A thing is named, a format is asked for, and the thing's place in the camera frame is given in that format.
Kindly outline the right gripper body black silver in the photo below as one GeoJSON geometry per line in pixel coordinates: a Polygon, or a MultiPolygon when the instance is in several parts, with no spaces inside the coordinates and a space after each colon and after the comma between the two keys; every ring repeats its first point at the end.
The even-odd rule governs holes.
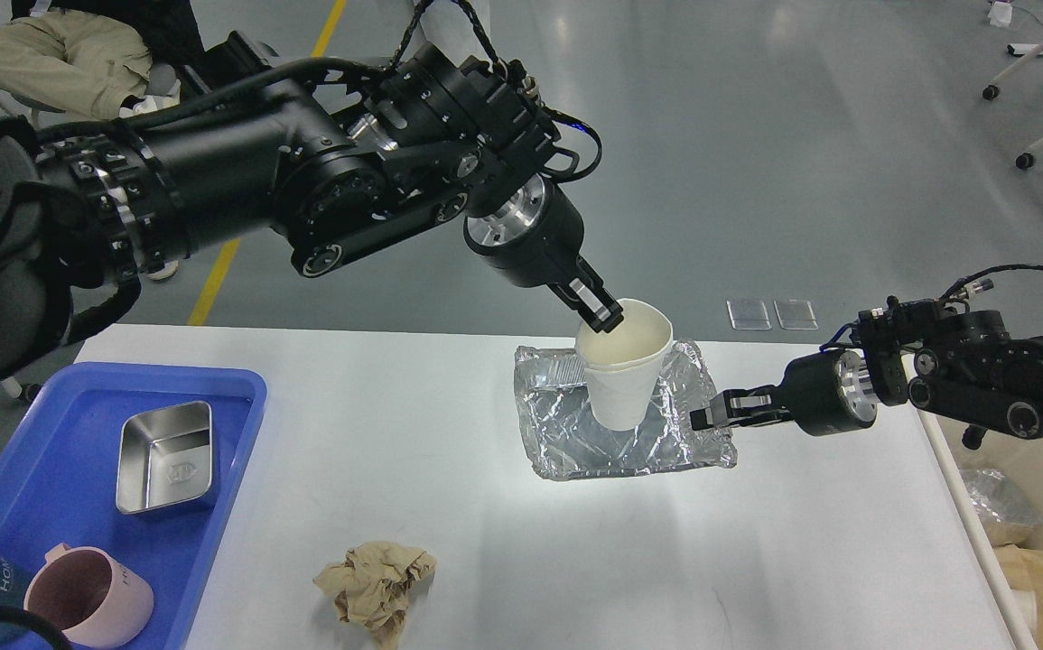
{"type": "Polygon", "coordinates": [[[908,400],[901,359],[867,359],[855,350],[818,351],[789,362],[778,384],[785,419],[811,436],[869,429],[881,404],[908,400]]]}

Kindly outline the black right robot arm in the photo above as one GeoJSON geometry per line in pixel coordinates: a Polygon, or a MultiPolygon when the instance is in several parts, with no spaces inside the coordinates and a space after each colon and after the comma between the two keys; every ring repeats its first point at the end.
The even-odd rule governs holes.
{"type": "Polygon", "coordinates": [[[1003,271],[960,276],[936,299],[890,296],[790,361],[777,385],[720,391],[690,412],[692,429],[783,422],[824,436],[870,428],[881,404],[912,404],[965,423],[970,450],[987,432],[1043,439],[1043,336],[1013,338],[999,312],[971,307],[1003,271]]]}

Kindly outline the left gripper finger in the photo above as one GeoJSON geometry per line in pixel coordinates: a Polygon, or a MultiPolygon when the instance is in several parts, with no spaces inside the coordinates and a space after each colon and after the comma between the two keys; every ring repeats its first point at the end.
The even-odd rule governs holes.
{"type": "Polygon", "coordinates": [[[624,321],[623,307],[583,256],[576,256],[568,275],[558,283],[548,283],[547,288],[591,332],[608,334],[624,321]]]}

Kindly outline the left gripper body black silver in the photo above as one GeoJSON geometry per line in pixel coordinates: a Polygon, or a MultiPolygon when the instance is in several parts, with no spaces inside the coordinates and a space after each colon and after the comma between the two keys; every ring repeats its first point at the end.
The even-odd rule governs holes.
{"type": "Polygon", "coordinates": [[[526,180],[486,217],[464,219],[470,250],[517,287],[587,283],[582,270],[582,215],[541,174],[526,180]]]}

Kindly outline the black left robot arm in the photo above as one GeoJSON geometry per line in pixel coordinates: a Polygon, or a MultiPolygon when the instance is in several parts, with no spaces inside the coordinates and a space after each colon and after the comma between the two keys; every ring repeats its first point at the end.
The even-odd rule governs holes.
{"type": "Polygon", "coordinates": [[[551,168],[559,126],[518,61],[406,57],[429,3],[389,61],[278,61],[233,32],[185,70],[177,107],[34,129],[0,119],[0,382],[120,321],[142,276],[256,228],[324,276],[460,219],[471,250],[518,287],[545,285],[608,333],[618,300],[584,260],[562,191],[592,167],[551,168]]]}

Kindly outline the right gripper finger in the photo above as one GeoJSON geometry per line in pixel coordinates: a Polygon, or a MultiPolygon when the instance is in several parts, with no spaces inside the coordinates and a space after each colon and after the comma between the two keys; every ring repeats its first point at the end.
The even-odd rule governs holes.
{"type": "Polygon", "coordinates": [[[720,391],[704,408],[689,413],[695,432],[732,427],[758,428],[791,423],[793,415],[778,401],[778,387],[728,388],[720,391]]]}

